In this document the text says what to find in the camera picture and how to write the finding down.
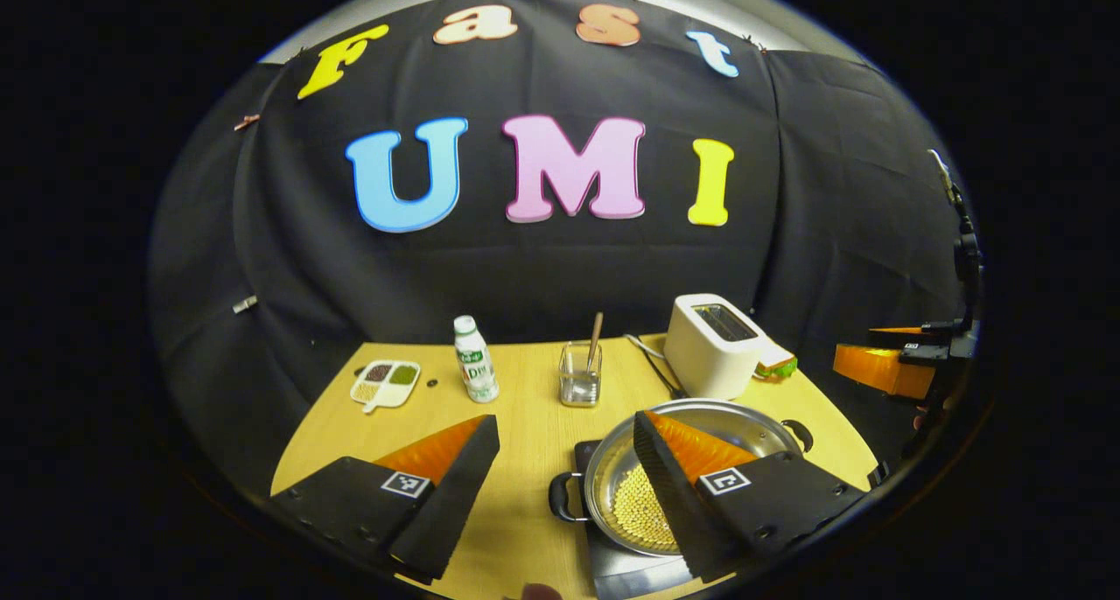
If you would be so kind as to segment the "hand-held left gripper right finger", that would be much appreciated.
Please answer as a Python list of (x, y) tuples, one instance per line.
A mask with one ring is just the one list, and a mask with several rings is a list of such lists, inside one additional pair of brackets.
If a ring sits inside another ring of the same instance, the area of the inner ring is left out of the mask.
[(633, 414), (633, 451), (704, 583), (786, 553), (865, 495), (793, 451), (753, 454), (653, 410)]

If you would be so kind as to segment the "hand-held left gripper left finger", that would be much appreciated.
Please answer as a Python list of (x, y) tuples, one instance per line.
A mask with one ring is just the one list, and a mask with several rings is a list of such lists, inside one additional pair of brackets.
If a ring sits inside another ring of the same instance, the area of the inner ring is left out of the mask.
[(500, 454), (495, 415), (468, 418), (374, 461), (343, 456), (269, 498), (356, 568), (444, 576)]

